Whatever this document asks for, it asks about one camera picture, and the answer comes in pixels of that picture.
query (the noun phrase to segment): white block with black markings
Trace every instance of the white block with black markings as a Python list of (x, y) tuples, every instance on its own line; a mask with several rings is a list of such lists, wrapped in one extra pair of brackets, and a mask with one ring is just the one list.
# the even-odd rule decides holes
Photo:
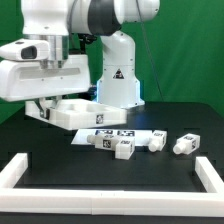
[(132, 137), (121, 138), (116, 145), (115, 158), (129, 160), (135, 151), (135, 139)]

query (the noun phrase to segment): green screen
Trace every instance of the green screen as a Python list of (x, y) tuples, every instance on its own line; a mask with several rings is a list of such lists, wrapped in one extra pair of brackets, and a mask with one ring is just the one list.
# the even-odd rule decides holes
[[(145, 23), (147, 40), (165, 102), (201, 102), (224, 116), (224, 1), (161, 0), (157, 17)], [(18, 0), (0, 1), (0, 45), (22, 37)], [(136, 76), (145, 101), (161, 101), (139, 23), (122, 31), (136, 43)], [(91, 81), (102, 74), (101, 42), (87, 47)], [(0, 101), (0, 122), (23, 103)]]

